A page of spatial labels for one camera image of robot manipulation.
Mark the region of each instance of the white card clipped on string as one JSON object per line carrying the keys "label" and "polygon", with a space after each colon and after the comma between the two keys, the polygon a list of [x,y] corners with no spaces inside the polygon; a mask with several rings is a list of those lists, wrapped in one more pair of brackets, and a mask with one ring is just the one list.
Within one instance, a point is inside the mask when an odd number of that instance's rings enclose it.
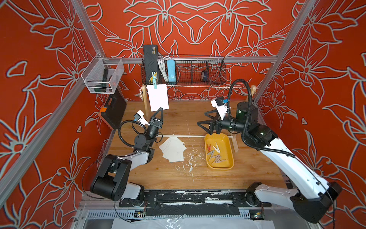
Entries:
{"label": "white card clipped on string", "polygon": [[154,88],[154,85],[147,85],[146,87],[147,92],[149,93],[151,111],[157,111],[160,107],[164,110],[169,109],[166,84],[158,84],[156,89]]}

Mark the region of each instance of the yellow tray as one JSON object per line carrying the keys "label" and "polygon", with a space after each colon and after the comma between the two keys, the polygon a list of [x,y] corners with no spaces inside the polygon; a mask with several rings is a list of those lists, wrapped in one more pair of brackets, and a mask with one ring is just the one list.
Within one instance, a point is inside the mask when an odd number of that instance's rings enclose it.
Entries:
{"label": "yellow tray", "polygon": [[[213,146],[219,147],[220,153],[218,153]],[[210,158],[210,151],[208,150],[207,146],[210,146],[210,150],[214,150],[213,156],[221,155],[220,160],[225,160],[220,163],[215,163],[215,159],[213,157]],[[210,169],[219,169],[219,170],[229,170],[234,167],[234,158],[232,156],[231,146],[229,137],[226,134],[206,134],[205,136],[205,149],[206,149],[206,163]]]}

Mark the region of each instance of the white paper card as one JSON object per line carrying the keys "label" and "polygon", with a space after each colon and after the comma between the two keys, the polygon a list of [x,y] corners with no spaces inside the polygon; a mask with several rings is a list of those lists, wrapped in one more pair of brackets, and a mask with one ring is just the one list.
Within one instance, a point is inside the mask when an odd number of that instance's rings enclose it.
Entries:
{"label": "white paper card", "polygon": [[177,137],[168,138],[159,148],[163,152],[163,157],[168,159],[169,162],[183,161],[183,151],[187,149],[183,142]]}
{"label": "white paper card", "polygon": [[169,109],[168,91],[166,84],[158,84],[157,88],[154,85],[147,85],[147,92],[149,93],[151,111],[157,111],[160,107],[164,110]]}

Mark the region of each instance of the metal grate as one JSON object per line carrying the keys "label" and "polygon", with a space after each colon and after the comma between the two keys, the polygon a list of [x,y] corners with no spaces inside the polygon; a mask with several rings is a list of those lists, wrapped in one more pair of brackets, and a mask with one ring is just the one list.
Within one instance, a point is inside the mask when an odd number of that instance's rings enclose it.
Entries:
{"label": "metal grate", "polygon": [[[226,65],[224,57],[206,56],[206,57],[182,57],[172,58],[175,60],[176,82],[163,82],[163,77],[159,76],[159,84],[166,83],[168,85],[222,85],[226,82]],[[202,72],[206,71],[208,78],[201,81]],[[144,58],[142,57],[141,65],[142,83],[149,85],[152,82],[146,79]]]}
{"label": "metal grate", "polygon": [[202,218],[202,217],[211,217],[211,218],[222,218],[222,219],[250,219],[250,213],[247,209],[239,209],[240,215],[153,215],[147,216],[149,219],[165,219],[165,218]]}
{"label": "metal grate", "polygon": [[[124,219],[164,219],[164,218],[175,218],[175,217],[186,217],[186,218],[200,218],[200,217],[212,217],[212,218],[225,218],[225,219],[250,219],[250,213],[248,209],[239,209],[239,215],[154,215],[147,216],[143,213],[137,215],[140,210],[125,210],[117,209],[118,214]],[[114,219],[119,218],[114,210],[89,210],[88,219]]]}
{"label": "metal grate", "polygon": [[[145,213],[137,214],[141,210],[125,210],[117,209],[118,214],[124,219],[143,219]],[[119,218],[115,210],[89,210],[88,218],[90,219],[114,219]]]}

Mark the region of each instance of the white cable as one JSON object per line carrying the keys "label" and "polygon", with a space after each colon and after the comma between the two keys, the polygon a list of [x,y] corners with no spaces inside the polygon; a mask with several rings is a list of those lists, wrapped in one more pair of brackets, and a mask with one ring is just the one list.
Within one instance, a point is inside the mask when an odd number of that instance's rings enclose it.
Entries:
{"label": "white cable", "polygon": [[159,65],[161,74],[164,77],[165,82],[169,82],[167,73],[165,72],[165,63],[164,63],[164,59],[163,58],[162,59],[158,59],[158,65]]}

